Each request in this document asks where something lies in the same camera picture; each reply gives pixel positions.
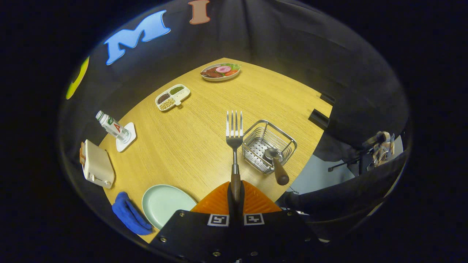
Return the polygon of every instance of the gray floor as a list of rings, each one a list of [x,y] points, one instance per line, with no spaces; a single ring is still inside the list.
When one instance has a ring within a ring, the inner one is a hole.
[[[395,154],[396,157],[403,152],[401,137],[395,139]],[[353,173],[346,165],[335,168],[328,172],[328,167],[342,163],[343,161],[322,161],[318,157],[312,155],[304,169],[298,175],[296,180],[291,184],[291,187],[286,191],[297,191],[300,194],[317,191],[329,186],[343,183],[354,178]]]

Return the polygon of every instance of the metal wire basket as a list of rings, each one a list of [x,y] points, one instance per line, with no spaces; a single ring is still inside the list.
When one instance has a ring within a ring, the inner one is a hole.
[[[274,171],[272,162],[265,158],[266,149],[275,148],[282,165],[286,164],[297,149],[297,143],[291,136],[266,120],[257,121],[245,131],[244,137],[244,159],[264,174]]]

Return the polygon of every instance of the metal fork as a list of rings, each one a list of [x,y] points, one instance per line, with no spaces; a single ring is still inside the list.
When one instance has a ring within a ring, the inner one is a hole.
[[[237,164],[237,148],[242,145],[244,132],[242,130],[242,111],[240,129],[237,130],[237,111],[235,111],[235,130],[234,130],[234,111],[231,111],[231,132],[229,132],[229,111],[226,113],[226,142],[233,149],[233,166],[231,171],[231,192],[234,203],[239,204],[241,199],[241,175],[239,174],[239,165]]]

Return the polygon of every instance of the blue cloth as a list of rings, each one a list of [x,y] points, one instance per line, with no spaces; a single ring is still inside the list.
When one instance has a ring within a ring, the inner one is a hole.
[[[153,232],[151,225],[133,207],[126,192],[120,192],[117,195],[116,202],[112,205],[112,210],[128,229],[135,234],[147,235]]]

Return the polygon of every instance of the water bottle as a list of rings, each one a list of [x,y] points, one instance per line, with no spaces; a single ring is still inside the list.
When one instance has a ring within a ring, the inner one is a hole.
[[[102,110],[96,114],[96,119],[108,133],[112,134],[123,143],[130,140],[130,132],[120,125],[120,123],[118,123],[114,118],[102,112]]]

